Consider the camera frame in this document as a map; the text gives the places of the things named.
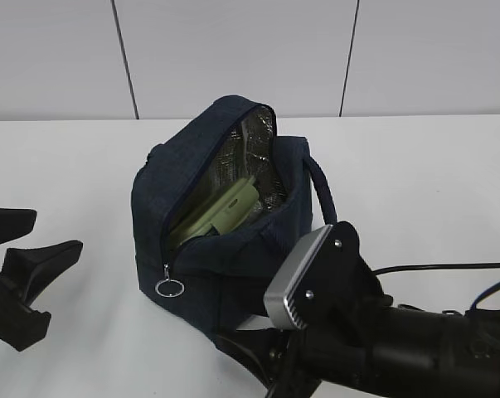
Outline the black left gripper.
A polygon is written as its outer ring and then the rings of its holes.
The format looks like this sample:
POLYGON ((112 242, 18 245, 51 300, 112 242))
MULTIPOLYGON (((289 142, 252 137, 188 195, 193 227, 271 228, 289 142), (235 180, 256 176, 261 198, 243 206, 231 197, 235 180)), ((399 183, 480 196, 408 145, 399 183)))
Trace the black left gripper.
MULTIPOLYGON (((31 233, 36 217, 36 210, 0 208, 0 245, 31 233)), ((51 314, 27 305, 75 265, 82 250, 79 240, 35 249, 7 249, 0 280, 2 342, 22 352, 46 337, 51 314)))

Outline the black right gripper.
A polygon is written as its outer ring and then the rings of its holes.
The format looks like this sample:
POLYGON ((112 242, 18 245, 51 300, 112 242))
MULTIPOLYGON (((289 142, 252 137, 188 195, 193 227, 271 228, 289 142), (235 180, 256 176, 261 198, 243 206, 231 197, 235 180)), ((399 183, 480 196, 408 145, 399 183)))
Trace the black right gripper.
POLYGON ((278 329, 220 330, 214 343, 249 371, 268 397, 310 397, 322 381, 380 396, 367 315, 381 304, 380 289, 327 297, 309 289, 298 303, 292 292, 269 289, 265 309, 278 329))

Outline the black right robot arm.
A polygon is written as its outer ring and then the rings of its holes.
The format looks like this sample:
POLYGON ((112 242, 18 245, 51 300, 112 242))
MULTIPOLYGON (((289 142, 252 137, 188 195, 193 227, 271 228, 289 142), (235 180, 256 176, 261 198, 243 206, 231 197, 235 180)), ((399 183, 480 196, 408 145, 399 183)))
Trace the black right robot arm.
POLYGON ((366 268, 306 273, 295 298, 301 328, 216 336, 270 397, 310 397, 323 382, 379 397, 500 397, 500 309, 397 306, 366 268))

